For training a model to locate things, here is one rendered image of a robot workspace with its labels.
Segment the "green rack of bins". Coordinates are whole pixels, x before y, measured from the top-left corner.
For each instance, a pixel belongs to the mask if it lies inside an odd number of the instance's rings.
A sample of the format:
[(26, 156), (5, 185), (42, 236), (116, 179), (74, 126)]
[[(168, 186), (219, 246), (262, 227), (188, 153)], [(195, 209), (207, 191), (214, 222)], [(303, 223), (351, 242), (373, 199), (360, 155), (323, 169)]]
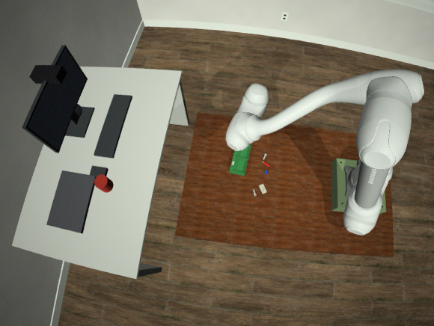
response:
[(249, 146), (242, 151), (234, 150), (229, 173), (235, 173), (242, 176), (245, 175), (250, 149), (251, 144), (249, 144)]

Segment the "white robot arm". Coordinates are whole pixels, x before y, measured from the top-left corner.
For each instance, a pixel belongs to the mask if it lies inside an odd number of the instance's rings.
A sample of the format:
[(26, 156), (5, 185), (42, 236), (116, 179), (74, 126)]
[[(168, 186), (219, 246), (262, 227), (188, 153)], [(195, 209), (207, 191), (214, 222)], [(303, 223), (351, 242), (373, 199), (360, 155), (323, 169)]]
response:
[(423, 95), (420, 74), (402, 69), (377, 70), (321, 87), (275, 116), (261, 120), (269, 92), (255, 83), (245, 92), (225, 140), (231, 149), (242, 151), (262, 135), (276, 132), (323, 105), (365, 104), (356, 137), (360, 159), (356, 168), (344, 167), (348, 199), (343, 213), (345, 228), (363, 236), (376, 225), (382, 208), (381, 195), (392, 177), (393, 166), (406, 151), (412, 103), (420, 101)]

